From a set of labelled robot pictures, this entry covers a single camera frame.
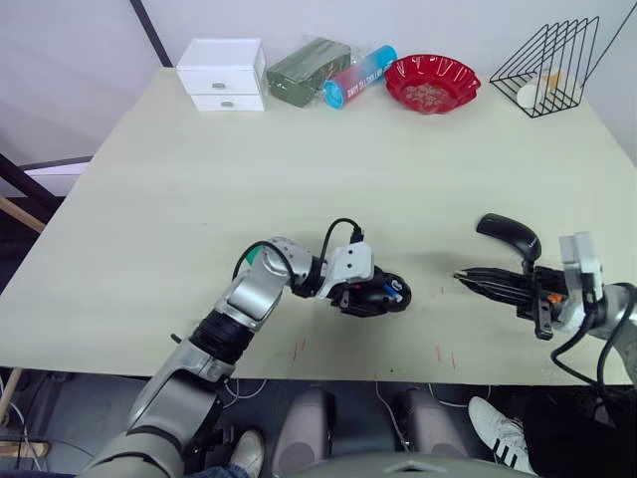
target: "jeans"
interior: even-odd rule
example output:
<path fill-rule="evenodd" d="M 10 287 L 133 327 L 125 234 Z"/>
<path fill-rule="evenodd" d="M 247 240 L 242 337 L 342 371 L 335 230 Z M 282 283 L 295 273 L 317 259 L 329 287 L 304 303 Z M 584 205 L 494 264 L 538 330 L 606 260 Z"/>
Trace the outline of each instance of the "jeans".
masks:
<path fill-rule="evenodd" d="M 0 471 L 0 478 L 72 478 L 73 475 L 45 471 Z M 213 466 L 184 478 L 248 478 L 248 473 L 237 465 Z"/>
<path fill-rule="evenodd" d="M 532 399 L 523 417 L 529 462 L 543 478 L 634 478 L 635 425 L 611 428 L 547 399 Z"/>

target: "white drawer unit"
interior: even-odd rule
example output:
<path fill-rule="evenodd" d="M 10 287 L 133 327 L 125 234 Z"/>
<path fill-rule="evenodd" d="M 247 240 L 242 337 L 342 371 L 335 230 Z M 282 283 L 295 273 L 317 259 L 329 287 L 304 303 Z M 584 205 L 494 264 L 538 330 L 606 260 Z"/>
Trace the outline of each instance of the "white drawer unit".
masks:
<path fill-rule="evenodd" d="M 192 103 L 201 112 L 262 112 L 261 95 L 191 95 Z"/>
<path fill-rule="evenodd" d="M 177 64 L 186 93 L 203 111 L 262 111 L 265 70 L 258 38 L 197 38 Z"/>

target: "green box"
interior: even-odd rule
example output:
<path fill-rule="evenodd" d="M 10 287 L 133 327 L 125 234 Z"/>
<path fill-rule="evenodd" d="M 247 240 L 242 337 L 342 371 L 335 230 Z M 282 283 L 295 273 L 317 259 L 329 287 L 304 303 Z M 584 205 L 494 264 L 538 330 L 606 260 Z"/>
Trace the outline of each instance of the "green box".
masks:
<path fill-rule="evenodd" d="M 295 107 L 307 105 L 325 80 L 351 64 L 351 49 L 325 38 L 312 40 L 270 67 L 266 73 L 270 93 Z"/>

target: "white sneaker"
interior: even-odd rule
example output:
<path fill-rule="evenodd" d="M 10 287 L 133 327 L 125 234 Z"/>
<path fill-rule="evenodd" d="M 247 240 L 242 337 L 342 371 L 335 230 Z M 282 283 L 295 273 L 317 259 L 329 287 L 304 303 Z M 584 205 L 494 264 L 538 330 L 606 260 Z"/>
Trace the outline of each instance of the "white sneaker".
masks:
<path fill-rule="evenodd" d="M 469 401 L 469 418 L 480 439 L 494 450 L 501 464 L 531 475 L 536 474 L 529 464 L 525 433 L 518 420 L 506 418 L 478 396 Z"/>
<path fill-rule="evenodd" d="M 250 478 L 258 478 L 263 466 L 265 451 L 261 433 L 257 430 L 248 430 L 239 438 L 229 464 L 242 468 Z"/>

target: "black wire rack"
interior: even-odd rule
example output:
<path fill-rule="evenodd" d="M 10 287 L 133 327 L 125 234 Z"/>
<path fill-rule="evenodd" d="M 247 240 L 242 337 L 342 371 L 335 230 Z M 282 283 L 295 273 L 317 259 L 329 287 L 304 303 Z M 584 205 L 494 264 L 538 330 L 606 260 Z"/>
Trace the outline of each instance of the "black wire rack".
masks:
<path fill-rule="evenodd" d="M 591 72 L 598 25 L 599 17 L 544 25 L 491 76 L 490 83 L 530 118 L 577 107 Z"/>

